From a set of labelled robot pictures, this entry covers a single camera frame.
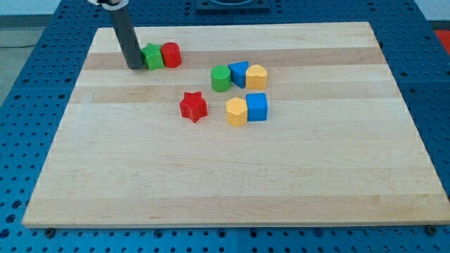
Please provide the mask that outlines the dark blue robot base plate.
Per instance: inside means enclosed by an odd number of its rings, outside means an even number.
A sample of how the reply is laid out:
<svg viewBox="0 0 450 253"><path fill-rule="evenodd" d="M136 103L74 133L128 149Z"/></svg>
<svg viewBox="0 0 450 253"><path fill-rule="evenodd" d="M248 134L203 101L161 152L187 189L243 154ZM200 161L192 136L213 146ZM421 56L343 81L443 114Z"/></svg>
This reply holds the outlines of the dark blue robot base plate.
<svg viewBox="0 0 450 253"><path fill-rule="evenodd" d="M213 11L267 11L271 0L195 0L196 13Z"/></svg>

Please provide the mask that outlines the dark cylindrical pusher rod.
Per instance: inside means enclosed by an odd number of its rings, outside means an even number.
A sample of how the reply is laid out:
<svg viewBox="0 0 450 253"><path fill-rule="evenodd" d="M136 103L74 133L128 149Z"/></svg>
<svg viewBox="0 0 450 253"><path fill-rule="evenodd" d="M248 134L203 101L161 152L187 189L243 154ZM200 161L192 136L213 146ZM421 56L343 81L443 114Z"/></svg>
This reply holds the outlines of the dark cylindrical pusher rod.
<svg viewBox="0 0 450 253"><path fill-rule="evenodd" d="M144 68L144 59L131 21L128 2L108 2L106 8L127 67L131 70Z"/></svg>

